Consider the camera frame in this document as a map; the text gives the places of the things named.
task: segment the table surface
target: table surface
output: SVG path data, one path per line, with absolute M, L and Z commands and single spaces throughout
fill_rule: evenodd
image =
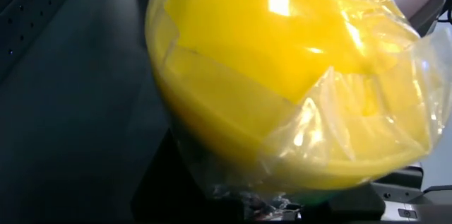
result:
M 147 0 L 67 0 L 0 87 L 0 220 L 130 220 L 167 128 L 143 39 Z M 452 131 L 422 161 L 452 184 Z

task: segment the perforated metal panel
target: perforated metal panel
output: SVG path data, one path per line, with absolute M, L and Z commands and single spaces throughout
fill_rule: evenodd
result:
M 0 0 L 0 82 L 64 0 Z

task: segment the yellow object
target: yellow object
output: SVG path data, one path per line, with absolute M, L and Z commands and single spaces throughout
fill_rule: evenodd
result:
M 169 108 L 270 191 L 351 187 L 428 154 L 451 95 L 433 38 L 391 0 L 150 0 L 146 20 Z

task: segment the plastic wrap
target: plastic wrap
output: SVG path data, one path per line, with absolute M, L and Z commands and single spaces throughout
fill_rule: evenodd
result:
M 210 195 L 322 200 L 428 155 L 451 111 L 451 32 L 420 39 L 391 0 L 150 0 L 145 33 Z

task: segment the transparent plastic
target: transparent plastic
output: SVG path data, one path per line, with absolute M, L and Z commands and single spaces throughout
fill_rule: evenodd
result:
M 391 0 L 150 0 L 145 24 L 203 188 L 353 187 L 428 155 L 451 112 L 450 30 L 420 39 Z

